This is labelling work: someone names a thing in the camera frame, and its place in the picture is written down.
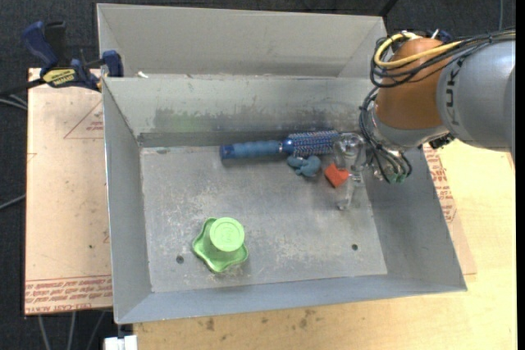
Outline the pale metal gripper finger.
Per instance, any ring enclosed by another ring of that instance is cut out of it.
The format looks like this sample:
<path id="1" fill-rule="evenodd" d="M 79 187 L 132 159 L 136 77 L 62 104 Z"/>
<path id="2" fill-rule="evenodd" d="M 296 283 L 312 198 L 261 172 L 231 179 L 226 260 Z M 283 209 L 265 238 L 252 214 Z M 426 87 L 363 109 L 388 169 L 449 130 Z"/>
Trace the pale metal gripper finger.
<path id="1" fill-rule="evenodd" d="M 353 192 L 351 194 L 351 206 L 362 207 L 364 197 L 364 182 L 360 172 L 356 172 L 352 175 L 353 181 Z"/>
<path id="2" fill-rule="evenodd" d="M 336 209 L 339 211 L 348 210 L 351 203 L 352 181 L 346 179 L 336 188 Z"/>

